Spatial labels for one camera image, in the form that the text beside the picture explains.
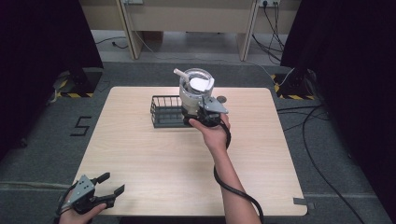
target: gray carpet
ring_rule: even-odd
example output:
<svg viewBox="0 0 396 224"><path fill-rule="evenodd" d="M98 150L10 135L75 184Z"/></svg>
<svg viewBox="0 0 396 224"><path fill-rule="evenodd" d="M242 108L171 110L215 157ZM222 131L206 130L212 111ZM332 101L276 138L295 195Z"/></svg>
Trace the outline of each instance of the gray carpet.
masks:
<svg viewBox="0 0 396 224"><path fill-rule="evenodd" d="M92 98L58 98L46 107L29 132L28 146L9 151L0 161L0 223L51 223L58 197L75 177L111 87L177 86L178 77L173 74L176 67L180 70L203 68L215 77L217 87L268 88L276 108L320 104L318 100L276 98L271 79L256 65L105 63L104 74ZM287 71L276 66L267 68L271 74ZM309 113L310 110L293 111ZM318 118L305 125L312 158L365 223L391 223L360 167L348 157L342 137L332 122L326 120L329 118L326 112L325 108L319 109L315 113ZM91 117L80 123L90 128L85 136L71 136L83 132L75 128L81 116ZM359 223L309 159L304 149L302 125L299 125L305 117L305 114L279 114L283 129L298 125L285 131L285 136L304 196L314 208L304 217L267 217L267 223ZM128 219L129 223L142 223L141 220ZM93 223L115 224L119 219L99 216Z"/></svg>

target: metal basket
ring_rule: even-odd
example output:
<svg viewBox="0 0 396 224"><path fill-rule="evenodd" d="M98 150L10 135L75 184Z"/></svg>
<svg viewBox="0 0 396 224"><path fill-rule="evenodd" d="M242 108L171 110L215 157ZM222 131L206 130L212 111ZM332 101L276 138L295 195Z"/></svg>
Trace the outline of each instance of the metal basket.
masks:
<svg viewBox="0 0 396 224"><path fill-rule="evenodd" d="M181 114L181 99L178 95L153 95L151 121L154 128L187 128Z"/></svg>

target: black curtain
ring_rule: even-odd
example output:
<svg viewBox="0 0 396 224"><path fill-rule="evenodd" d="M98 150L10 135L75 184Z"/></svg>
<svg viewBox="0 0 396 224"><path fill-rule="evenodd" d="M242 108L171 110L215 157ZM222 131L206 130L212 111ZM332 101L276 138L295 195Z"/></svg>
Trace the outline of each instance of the black curtain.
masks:
<svg viewBox="0 0 396 224"><path fill-rule="evenodd" d="M339 4L302 1L281 64L317 73L336 128L396 223L396 1Z"/></svg>
<svg viewBox="0 0 396 224"><path fill-rule="evenodd" d="M78 0L0 2L0 159L26 135L63 71L103 67Z"/></svg>

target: human hand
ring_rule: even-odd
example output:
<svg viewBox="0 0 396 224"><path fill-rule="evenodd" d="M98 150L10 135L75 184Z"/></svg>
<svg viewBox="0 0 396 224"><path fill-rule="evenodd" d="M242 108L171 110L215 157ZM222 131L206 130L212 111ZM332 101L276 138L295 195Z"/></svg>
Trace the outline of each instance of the human hand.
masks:
<svg viewBox="0 0 396 224"><path fill-rule="evenodd" d="M231 125L228 116L226 114L220 114L220 118L227 128L230 129ZM206 127L196 119L190 119L189 123L192 127L198 129L202 133L205 144L209 148L213 157L226 151L227 134L220 125L215 127Z"/></svg>
<svg viewBox="0 0 396 224"><path fill-rule="evenodd" d="M93 209L91 209L91 211L87 212L86 214L80 215L73 208L68 208L68 210L62 213L59 219L59 224L86 224L105 209L106 204L101 203L95 206Z"/></svg>

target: yellow black warning tape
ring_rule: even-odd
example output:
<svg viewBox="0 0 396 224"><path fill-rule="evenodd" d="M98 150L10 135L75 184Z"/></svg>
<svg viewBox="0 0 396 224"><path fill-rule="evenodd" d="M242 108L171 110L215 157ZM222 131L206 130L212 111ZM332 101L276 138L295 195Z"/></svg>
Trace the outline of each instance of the yellow black warning tape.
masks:
<svg viewBox="0 0 396 224"><path fill-rule="evenodd" d="M93 93L59 92L58 97L82 98L92 97Z"/></svg>
<svg viewBox="0 0 396 224"><path fill-rule="evenodd" d="M92 97L93 93L76 93L76 92L62 92L62 88L64 88L67 84L68 79L62 82L58 92L57 97L69 97L69 98L83 98L83 97Z"/></svg>
<svg viewBox="0 0 396 224"><path fill-rule="evenodd" d="M271 75L271 78L273 80L275 80L276 75ZM282 90L282 86L279 86L280 83L276 83L274 88L275 88L275 92L277 97L281 98L281 99L292 99L292 100L314 100L314 96L312 94L290 94L287 93L285 94L285 92L283 92Z"/></svg>

